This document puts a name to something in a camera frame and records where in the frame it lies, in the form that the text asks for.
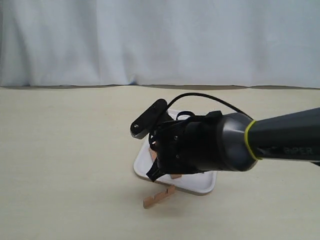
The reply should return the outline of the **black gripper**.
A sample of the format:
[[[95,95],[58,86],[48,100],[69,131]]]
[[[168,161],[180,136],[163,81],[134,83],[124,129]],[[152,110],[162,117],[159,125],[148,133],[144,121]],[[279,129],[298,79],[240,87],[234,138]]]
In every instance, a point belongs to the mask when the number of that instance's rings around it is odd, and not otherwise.
[[[163,122],[149,141],[157,153],[146,176],[155,182],[162,176],[192,175],[223,169],[218,146],[218,123],[221,111],[195,115],[189,111],[186,119]]]

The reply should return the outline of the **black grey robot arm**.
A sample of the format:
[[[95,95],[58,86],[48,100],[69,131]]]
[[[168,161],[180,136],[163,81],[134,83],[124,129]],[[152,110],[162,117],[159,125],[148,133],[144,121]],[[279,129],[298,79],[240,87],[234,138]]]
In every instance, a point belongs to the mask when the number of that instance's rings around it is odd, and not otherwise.
[[[147,177],[246,172],[261,159],[320,162],[318,108],[263,120],[242,113],[187,113],[159,124],[149,141],[156,159]]]

